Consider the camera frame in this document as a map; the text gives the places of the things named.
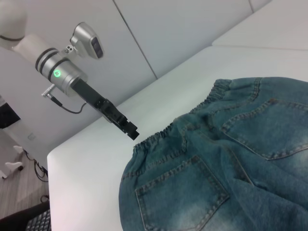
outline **white stand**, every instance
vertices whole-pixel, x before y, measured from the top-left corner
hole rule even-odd
[[[20,146],[14,146],[14,149],[17,151],[18,154],[22,154],[24,152],[23,148]],[[19,171],[24,169],[22,162],[16,162],[16,163],[6,162],[5,165],[10,170],[10,173],[13,173],[16,169],[18,169]],[[4,173],[2,173],[2,179],[6,178],[7,176]]]

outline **white table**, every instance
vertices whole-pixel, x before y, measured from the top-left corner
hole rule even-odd
[[[53,231],[120,231],[118,191],[133,146],[202,102],[216,79],[292,77],[308,81],[308,52],[209,47],[122,103],[132,141],[103,118],[48,155]]]
[[[213,46],[308,50],[308,1],[272,0]]]

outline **jeans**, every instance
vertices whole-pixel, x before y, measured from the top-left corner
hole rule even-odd
[[[308,83],[217,80],[134,147],[119,205],[124,231],[307,231]]]

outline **stitching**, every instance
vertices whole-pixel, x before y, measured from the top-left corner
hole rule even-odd
[[[237,141],[238,143],[240,143],[241,145],[246,147],[248,150],[250,150],[254,154],[261,156],[261,157],[265,158],[266,160],[276,160],[276,159],[285,158],[285,157],[294,155],[295,153],[300,152],[302,150],[308,149],[308,144],[302,144],[302,145],[300,145],[296,148],[289,150],[288,152],[285,149],[282,149],[282,150],[277,151],[276,153],[272,153],[272,154],[259,154],[259,153],[261,153],[261,151],[254,148],[254,147],[249,147],[249,146],[251,146],[251,144],[248,141],[239,137],[235,133],[229,132],[231,127],[234,126],[235,122],[237,122],[239,120],[253,118],[253,117],[261,114],[262,112],[264,112],[269,106],[275,105],[275,104],[278,104],[278,103],[285,105],[287,107],[297,108],[297,109],[300,109],[300,110],[303,110],[303,111],[308,111],[308,106],[305,105],[305,104],[302,104],[302,103],[288,102],[288,101],[282,101],[282,100],[278,100],[278,99],[270,99],[270,100],[266,101],[265,103],[263,103],[260,107],[256,108],[255,110],[253,110],[251,112],[238,114],[238,115],[234,116],[233,118],[229,119],[226,123],[224,123],[222,125],[220,130],[225,135],[230,137],[231,139]]]
[[[151,188],[153,188],[154,186],[156,186],[160,182],[163,182],[163,181],[169,179],[170,177],[176,175],[177,173],[183,171],[185,168],[187,168],[188,166],[194,164],[198,160],[199,160],[199,157],[198,156],[194,156],[193,158],[185,161],[184,163],[182,163],[181,165],[177,166],[176,168],[174,168],[174,169],[164,173],[163,175],[155,178],[154,180],[148,182],[147,184],[142,185],[140,188],[136,189],[138,195],[140,195],[143,192],[146,192],[146,191],[150,190]]]
[[[139,204],[139,210],[140,210],[140,214],[141,214],[141,219],[142,219],[143,227],[144,227],[144,230],[146,231],[147,229],[146,229],[145,223],[144,223],[144,217],[143,217],[143,214],[142,214],[141,204],[140,204],[140,201],[139,201],[139,198],[137,196],[137,192],[136,191],[135,191],[135,193],[136,193],[137,201],[138,201],[138,204]]]
[[[247,183],[254,185],[253,182],[250,180],[250,178],[249,178],[247,172],[245,171],[244,167],[242,166],[241,162],[239,161],[239,159],[237,158],[235,153],[230,148],[226,147],[223,144],[220,144],[218,142],[211,140],[201,131],[199,131],[199,135],[202,136],[203,139],[206,139],[209,142],[222,147],[227,152],[227,154],[229,155],[229,157],[230,157],[230,159],[233,163],[234,169],[237,172],[238,176],[240,176],[240,179],[243,180],[243,181],[246,181]]]
[[[123,175],[121,181],[123,181],[125,178],[138,177],[138,176],[144,174],[146,171],[148,171],[148,170],[150,170],[150,169],[152,169],[152,168],[154,168],[154,167],[156,167],[156,166],[158,166],[160,164],[163,164],[163,163],[165,163],[165,162],[167,162],[169,160],[173,160],[173,159],[175,159],[175,158],[177,158],[177,157],[179,157],[181,155],[184,155],[184,154],[185,153],[183,151],[177,151],[177,152],[175,152],[173,154],[166,155],[163,158],[161,158],[161,159],[159,159],[159,160],[157,160],[155,162],[152,162],[149,165],[147,165],[145,167],[145,170],[143,170],[143,171],[133,171],[133,172],[127,173],[126,175]]]
[[[207,178],[210,185],[215,189],[215,191],[217,191],[219,193],[219,196],[218,196],[216,203],[212,206],[212,208],[206,213],[206,215],[202,218],[202,220],[195,227],[188,228],[188,229],[182,229],[182,230],[178,230],[178,231],[189,231],[189,230],[200,231],[204,227],[204,225],[210,220],[210,218],[213,216],[213,214],[217,211],[217,209],[227,199],[229,199],[229,195],[228,195],[227,191],[220,184],[220,182],[215,177],[213,172],[208,168],[206,163],[200,157],[195,155],[191,159],[187,160],[185,163],[183,163],[183,164],[179,165],[178,167],[170,170],[169,172],[164,173],[160,177],[150,181],[149,183],[147,183],[145,185],[142,185],[141,187],[139,187],[135,190],[136,197],[137,197],[138,204],[139,204],[139,208],[140,208],[140,211],[141,211],[143,226],[144,226],[146,231],[148,229],[152,230],[152,229],[155,229],[157,227],[155,227],[154,225],[148,225],[147,224],[148,219],[147,219],[147,214],[146,214],[145,202],[143,200],[143,197],[141,197],[142,194],[147,192],[148,190],[150,190],[154,186],[156,186],[158,183],[167,180],[171,176],[174,176],[175,174],[184,170],[186,167],[189,167],[190,165],[193,165],[193,164],[196,164],[196,166],[202,171],[202,173]]]
[[[220,109],[217,109],[215,111],[213,111],[211,113],[211,117],[212,117],[212,120],[213,120],[213,116],[217,113],[217,112],[220,112],[222,110],[228,110],[228,109],[234,109],[234,108],[238,108],[240,106],[244,106],[246,104],[249,104],[250,102],[253,102],[257,96],[258,96],[258,93],[259,93],[259,87],[260,87],[260,81],[261,81],[261,77],[257,77],[254,81],[254,87],[253,87],[253,91],[251,93],[251,95],[249,96],[249,98],[243,102],[243,103],[238,103],[238,104],[235,104],[235,105],[232,105],[232,106],[225,106],[225,107],[222,107]]]

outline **white wall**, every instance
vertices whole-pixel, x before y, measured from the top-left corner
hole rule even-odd
[[[248,0],[115,0],[158,77],[252,14]]]
[[[254,12],[260,10],[263,6],[268,4],[271,0],[249,0]]]
[[[79,22],[85,21],[95,29],[105,51],[104,58],[80,58],[75,63],[88,74],[89,85],[114,104],[155,81],[111,0],[25,0],[25,5],[27,33],[42,36],[58,49],[69,44]],[[17,54],[1,48],[0,69],[2,97],[49,150],[101,116],[89,105],[81,114],[73,115],[41,97],[50,82]],[[68,98],[59,90],[54,91],[54,96],[71,110],[78,111],[83,104],[78,96]]]

